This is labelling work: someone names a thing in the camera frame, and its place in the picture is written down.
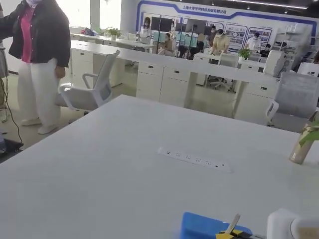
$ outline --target ceiling light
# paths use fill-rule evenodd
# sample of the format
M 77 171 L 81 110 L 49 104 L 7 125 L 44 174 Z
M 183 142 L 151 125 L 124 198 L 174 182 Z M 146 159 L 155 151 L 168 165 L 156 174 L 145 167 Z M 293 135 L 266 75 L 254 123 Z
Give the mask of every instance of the ceiling light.
M 281 6 L 281 7 L 289 7 L 289 8 L 296 8 L 296 9 L 307 9 L 308 7 L 305 6 L 290 6 L 290 5 L 283 5 L 283 4 L 275 4 L 275 3 L 268 3 L 268 2 L 256 2 L 256 1 L 246 1 L 246 0 L 226 0 L 226 1 L 236 1 L 236 2 L 244 2 L 244 3 L 251 3 L 251 4 L 261 4 L 267 6 Z

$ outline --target vase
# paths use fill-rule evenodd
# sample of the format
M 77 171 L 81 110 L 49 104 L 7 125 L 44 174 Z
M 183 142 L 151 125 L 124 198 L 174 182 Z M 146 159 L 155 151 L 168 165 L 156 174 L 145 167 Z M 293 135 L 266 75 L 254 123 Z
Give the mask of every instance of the vase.
M 317 131 L 317 129 L 313 128 L 313 127 L 307 127 L 307 125 L 306 125 L 306 130 L 299 136 L 297 143 L 294 147 L 294 150 L 289 157 L 290 161 L 292 161 L 296 164 L 303 164 L 304 163 L 306 156 L 307 156 L 309 150 L 311 149 L 311 146 L 313 145 L 314 141 L 313 140 L 306 141 L 304 143 L 304 145 L 302 145 L 302 146 L 299 144 L 299 142 L 304 137 L 306 137 L 306 135 L 308 135 L 314 131 Z

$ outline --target green plant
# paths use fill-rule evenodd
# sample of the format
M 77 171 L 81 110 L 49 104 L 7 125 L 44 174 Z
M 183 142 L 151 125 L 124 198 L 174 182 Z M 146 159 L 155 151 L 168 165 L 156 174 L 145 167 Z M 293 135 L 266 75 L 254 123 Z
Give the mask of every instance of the green plant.
M 121 36 L 121 31 L 118 30 L 117 28 L 109 27 L 105 30 L 105 32 L 111 36 L 117 36 L 117 37 Z
M 248 59 L 250 56 L 250 50 L 249 49 L 240 49 L 238 51 L 238 55 L 243 57 L 244 59 Z

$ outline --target window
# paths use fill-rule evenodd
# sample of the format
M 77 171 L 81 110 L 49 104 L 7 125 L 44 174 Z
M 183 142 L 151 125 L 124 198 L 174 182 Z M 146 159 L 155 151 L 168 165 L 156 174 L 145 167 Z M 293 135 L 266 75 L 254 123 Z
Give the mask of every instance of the window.
M 114 27 L 120 29 L 121 25 L 121 0 L 101 0 L 100 2 L 100 27 L 106 29 Z
M 70 21 L 70 26 L 90 27 L 90 0 L 56 0 Z

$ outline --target power strip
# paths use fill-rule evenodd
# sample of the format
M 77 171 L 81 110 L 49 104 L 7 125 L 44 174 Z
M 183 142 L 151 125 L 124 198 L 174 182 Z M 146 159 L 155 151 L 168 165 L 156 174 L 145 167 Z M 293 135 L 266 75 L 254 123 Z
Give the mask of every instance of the power strip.
M 170 149 L 163 148 L 163 147 L 159 148 L 158 153 L 161 155 L 165 155 L 167 157 L 170 157 L 170 158 L 174 158 L 174 159 L 177 159 L 180 161 L 187 162 L 187 163 L 201 165 L 204 167 L 216 169 L 216 170 L 226 172 L 226 173 L 232 173 L 232 170 L 231 170 L 229 164 L 226 162 L 212 160 L 212 159 L 194 156 L 194 155 L 190 155 L 190 154 L 185 154 L 185 153 L 178 151 L 178 150 L 170 150 Z

